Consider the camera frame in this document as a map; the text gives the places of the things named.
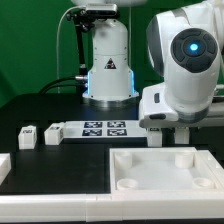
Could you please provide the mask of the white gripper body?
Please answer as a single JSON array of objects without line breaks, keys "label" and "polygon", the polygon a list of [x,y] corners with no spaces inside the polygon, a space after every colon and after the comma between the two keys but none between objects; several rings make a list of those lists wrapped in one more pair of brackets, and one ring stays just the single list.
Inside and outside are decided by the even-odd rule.
[{"label": "white gripper body", "polygon": [[214,127],[224,126],[224,101],[212,103],[203,119],[184,122],[180,115],[165,101],[165,84],[143,89],[139,103],[139,126],[141,128]]}]

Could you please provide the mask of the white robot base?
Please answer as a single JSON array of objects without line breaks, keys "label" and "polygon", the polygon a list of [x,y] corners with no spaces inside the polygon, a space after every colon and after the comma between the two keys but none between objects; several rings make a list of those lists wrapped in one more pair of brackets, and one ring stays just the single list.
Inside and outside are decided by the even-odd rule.
[{"label": "white robot base", "polygon": [[92,32],[93,66],[87,74],[85,103],[121,107],[134,102],[134,73],[128,65],[128,30],[115,19],[97,20]]}]

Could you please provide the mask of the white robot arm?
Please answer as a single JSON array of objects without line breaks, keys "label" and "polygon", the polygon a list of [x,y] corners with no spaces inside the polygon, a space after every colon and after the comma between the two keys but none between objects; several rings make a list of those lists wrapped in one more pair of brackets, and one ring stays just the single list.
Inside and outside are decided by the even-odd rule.
[{"label": "white robot arm", "polygon": [[147,27],[147,49],[160,84],[143,89],[142,128],[215,126],[224,119],[224,102],[214,100],[224,69],[224,0],[159,13]]}]

